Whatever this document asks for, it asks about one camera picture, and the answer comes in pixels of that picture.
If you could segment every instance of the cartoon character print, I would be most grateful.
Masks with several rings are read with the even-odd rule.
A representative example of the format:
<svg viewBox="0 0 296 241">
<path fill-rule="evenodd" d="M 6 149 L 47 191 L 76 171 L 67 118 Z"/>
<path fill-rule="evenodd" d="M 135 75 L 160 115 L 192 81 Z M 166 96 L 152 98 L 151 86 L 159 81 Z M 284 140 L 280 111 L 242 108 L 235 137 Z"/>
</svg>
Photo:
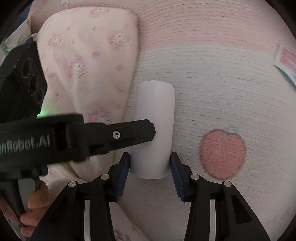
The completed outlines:
<svg viewBox="0 0 296 241">
<path fill-rule="evenodd" d="M 71 64 L 68 69 L 68 76 L 70 78 L 76 77 L 80 78 L 86 73 L 86 66 L 83 62 L 83 59 L 81 56 L 76 55 L 72 58 Z"/>
<path fill-rule="evenodd" d="M 109 9 L 108 8 L 95 8 L 93 10 L 91 10 L 89 12 L 89 15 L 92 17 L 92 18 L 96 18 L 98 17 L 99 15 L 101 14 L 104 14 L 104 13 L 107 13 L 109 12 Z"/>
<path fill-rule="evenodd" d="M 126 32 L 109 31 L 108 43 L 113 49 L 120 49 L 130 43 L 130 38 Z"/>
<path fill-rule="evenodd" d="M 91 112 L 87 114 L 88 122 L 110 123 L 110 113 L 102 108 L 97 102 L 91 104 Z"/>
<path fill-rule="evenodd" d="M 114 230 L 114 235 L 116 241 L 131 241 L 131 238 L 127 234 L 124 235 L 119 229 Z"/>
<path fill-rule="evenodd" d="M 53 47 L 53 46 L 57 46 L 58 44 L 61 43 L 63 37 L 61 34 L 54 34 L 52 38 L 49 39 L 47 46 L 49 48 Z"/>
</svg>

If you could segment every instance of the human hand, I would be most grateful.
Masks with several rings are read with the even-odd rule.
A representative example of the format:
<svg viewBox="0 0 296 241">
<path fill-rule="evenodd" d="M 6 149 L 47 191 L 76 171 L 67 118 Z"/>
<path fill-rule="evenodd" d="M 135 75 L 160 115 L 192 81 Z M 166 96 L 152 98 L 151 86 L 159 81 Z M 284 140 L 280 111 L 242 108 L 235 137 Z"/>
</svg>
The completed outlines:
<svg viewBox="0 0 296 241">
<path fill-rule="evenodd" d="M 20 217 L 20 221 L 26 225 L 21 228 L 21 232 L 24 236 L 31 237 L 49 207 L 49 192 L 44 182 L 41 182 L 41 187 L 29 198 L 28 207 L 32 210 Z"/>
</svg>

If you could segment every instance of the black plastic bracket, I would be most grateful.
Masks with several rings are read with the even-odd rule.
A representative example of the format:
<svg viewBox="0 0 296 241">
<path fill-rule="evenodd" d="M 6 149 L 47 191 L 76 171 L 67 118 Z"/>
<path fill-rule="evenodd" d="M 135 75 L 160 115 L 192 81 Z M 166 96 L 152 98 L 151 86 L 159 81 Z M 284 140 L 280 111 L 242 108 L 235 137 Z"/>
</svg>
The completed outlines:
<svg viewBox="0 0 296 241">
<path fill-rule="evenodd" d="M 85 200 L 90 200 L 90 237 L 115 241 L 109 202 L 122 196 L 130 166 L 129 153 L 89 183 L 71 181 L 58 195 L 36 227 L 30 241 L 84 241 Z"/>
<path fill-rule="evenodd" d="M 155 128 L 149 120 L 106 125 L 84 123 L 79 114 L 0 124 L 0 181 L 38 177 L 48 164 L 84 161 L 89 156 L 151 141 L 154 136 Z"/>
<path fill-rule="evenodd" d="M 208 241 L 210 200 L 216 204 L 216 241 L 270 241 L 261 222 L 230 181 L 208 182 L 181 163 L 176 152 L 170 167 L 178 196 L 191 202 L 184 241 Z"/>
</svg>

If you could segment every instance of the peach print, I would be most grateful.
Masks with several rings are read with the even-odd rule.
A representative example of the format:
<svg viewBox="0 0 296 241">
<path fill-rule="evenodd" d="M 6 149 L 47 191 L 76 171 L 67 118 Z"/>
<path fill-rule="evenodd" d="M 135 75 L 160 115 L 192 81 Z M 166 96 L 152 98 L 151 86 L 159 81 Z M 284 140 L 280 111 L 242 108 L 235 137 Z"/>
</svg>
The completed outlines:
<svg viewBox="0 0 296 241">
<path fill-rule="evenodd" d="M 241 169 L 246 151 L 245 142 L 240 135 L 213 130 L 202 139 L 200 159 L 211 176 L 224 180 Z"/>
<path fill-rule="evenodd" d="M 115 69 L 116 69 L 118 72 L 120 72 L 120 71 L 123 70 L 123 66 L 120 64 L 120 65 L 116 66 Z"/>
</svg>

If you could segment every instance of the screw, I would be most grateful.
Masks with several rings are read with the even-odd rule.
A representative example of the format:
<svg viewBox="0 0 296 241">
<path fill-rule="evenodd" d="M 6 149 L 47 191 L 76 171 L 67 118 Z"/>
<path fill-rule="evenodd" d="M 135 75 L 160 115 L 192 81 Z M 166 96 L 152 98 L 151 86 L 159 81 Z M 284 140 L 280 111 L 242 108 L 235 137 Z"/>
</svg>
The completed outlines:
<svg viewBox="0 0 296 241">
<path fill-rule="evenodd" d="M 76 182 L 75 181 L 69 182 L 68 186 L 73 188 L 76 186 Z"/>
<path fill-rule="evenodd" d="M 228 188 L 231 187 L 231 185 L 232 185 L 232 184 L 231 184 L 230 181 L 225 181 L 225 182 L 224 182 L 224 186 L 226 186 L 226 187 L 228 187 Z"/>
<path fill-rule="evenodd" d="M 108 174 L 103 174 L 103 175 L 101 176 L 101 179 L 102 179 L 102 180 L 108 180 L 108 179 L 109 179 L 109 175 L 108 175 Z"/>
<path fill-rule="evenodd" d="M 191 178 L 192 178 L 193 180 L 198 180 L 198 179 L 200 178 L 200 176 L 197 175 L 197 174 L 192 174 L 192 175 L 191 175 Z"/>
<path fill-rule="evenodd" d="M 120 138 L 120 133 L 119 133 L 119 131 L 114 131 L 114 132 L 113 132 L 113 138 L 114 138 L 115 140 L 118 140 L 118 139 Z"/>
</svg>

